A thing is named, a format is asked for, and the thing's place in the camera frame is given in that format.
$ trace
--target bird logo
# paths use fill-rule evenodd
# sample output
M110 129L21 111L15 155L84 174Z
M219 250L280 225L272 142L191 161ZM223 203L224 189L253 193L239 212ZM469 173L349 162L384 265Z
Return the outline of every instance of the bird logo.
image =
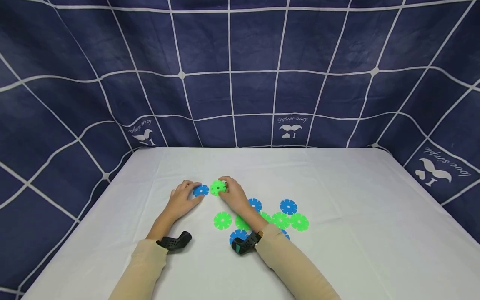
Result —
M295 125L288 125L288 124L284 124L282 126L280 126L279 129L283 129L285 131L297 131L298 129L303 129L301 125L299 124L295 124ZM293 138L296 139L297 133L296 132L293 132ZM284 135L282 135L282 138L283 139L289 139L291 137L290 133L286 132Z
M144 141L145 140L149 140L152 145L151 146L155 146L154 142L152 141L152 139L150 139L150 133L152 133L153 131L151 129L145 129L144 133L143 134L140 134L140 135L132 135L134 138L136 138L137 140L140 141L140 143L142 144L145 144L145 145L148 145L150 146L149 144L145 143Z
M434 177L447 179L448 182L452 182L452 175L450 175L450 173L448 173L447 171L436 169L435 165L431 160L427 158L420 158L419 160L423 162L423 167L425 168L425 170L430 172ZM423 170L415 170L415 175L417 175L421 180L425 180L427 178L427 173ZM436 181L438 180L432 178L430 182L427 183L427 185L432 186L432 184Z

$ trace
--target fabric wall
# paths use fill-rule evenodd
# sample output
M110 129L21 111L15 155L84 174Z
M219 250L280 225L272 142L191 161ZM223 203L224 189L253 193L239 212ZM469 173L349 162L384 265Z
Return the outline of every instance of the fabric wall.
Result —
M0 300L141 146L375 147L480 240L480 3L3 0Z

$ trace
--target wrist strap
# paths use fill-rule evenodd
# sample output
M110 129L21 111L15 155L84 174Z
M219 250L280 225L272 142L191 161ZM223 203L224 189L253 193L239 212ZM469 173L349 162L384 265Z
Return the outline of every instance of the wrist strap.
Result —
M184 248L191 240L192 235L188 231L184 231L180 234L178 239L163 237L162 240L158 240L156 243L167 250L176 250Z
M255 232L252 232L246 240L242 240L241 238L235 238L232 242L232 249L236 253L243 255L249 250L253 249L261 238L262 235Z

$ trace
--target wrist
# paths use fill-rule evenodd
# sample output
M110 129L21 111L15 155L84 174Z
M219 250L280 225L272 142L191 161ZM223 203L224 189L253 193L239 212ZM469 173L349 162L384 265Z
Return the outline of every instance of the wrist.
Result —
M268 225L268 221L262 217L253 207L249 206L249 209L245 209L242 213L239 213L242 219L247 222L254 232L261 231Z
M163 237L166 237L172 228L173 223L176 219L169 215L164 215L163 213L158 216L155 220L155 223L150 229L146 239L148 240L162 240Z
M244 207L239 208L236 213L242 217L242 219L248 218L251 215L258 214L255 208L251 207L250 205L246 205Z

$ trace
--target green snowflake disc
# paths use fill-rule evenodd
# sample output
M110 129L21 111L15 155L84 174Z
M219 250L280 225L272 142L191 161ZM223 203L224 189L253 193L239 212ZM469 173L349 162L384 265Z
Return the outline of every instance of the green snowflake disc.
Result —
M287 214L282 212L274 213L272 216L272 223L274 223L280 229L286 229L290 226L290 219Z
M244 219L242 219L240 215L237 215L237 217L235 218L235 225L237 225L238 229L245 231L250 230L250 226L247 224L247 222L245 222Z
M214 180L212 182L212 184L210 185L210 192L212 193L212 195L214 196L218 196L218 192L219 191L222 191L222 192L226 192L227 191L227 187L225 185L225 183L221 180Z
M262 217L264 217L265 220L267 220L267 222L272 222L272 217L267 214L266 212L260 212L259 213Z
M292 227L298 231L306 231L310 225L307 217L302 214L293 214L292 217L290 217L290 223Z
M227 229L232 224L232 216L227 212L220 212L213 218L213 225L220 230Z

